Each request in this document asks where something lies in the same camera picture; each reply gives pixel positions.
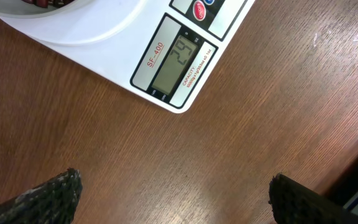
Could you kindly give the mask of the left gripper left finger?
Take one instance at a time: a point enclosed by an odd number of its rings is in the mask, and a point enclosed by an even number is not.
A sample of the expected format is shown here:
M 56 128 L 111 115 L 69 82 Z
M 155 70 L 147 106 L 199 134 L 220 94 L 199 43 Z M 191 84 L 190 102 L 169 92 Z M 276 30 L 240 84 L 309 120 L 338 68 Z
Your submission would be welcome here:
M 0 224 L 71 224 L 82 189 L 80 172 L 69 168 L 0 204 Z

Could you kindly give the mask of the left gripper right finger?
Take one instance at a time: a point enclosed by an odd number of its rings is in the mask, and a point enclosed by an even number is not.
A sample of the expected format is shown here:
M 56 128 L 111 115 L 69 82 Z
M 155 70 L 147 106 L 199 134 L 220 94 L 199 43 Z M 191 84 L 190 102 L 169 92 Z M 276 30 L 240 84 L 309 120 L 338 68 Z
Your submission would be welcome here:
M 358 216 L 283 174 L 269 184 L 269 204 L 277 224 L 358 224 Z

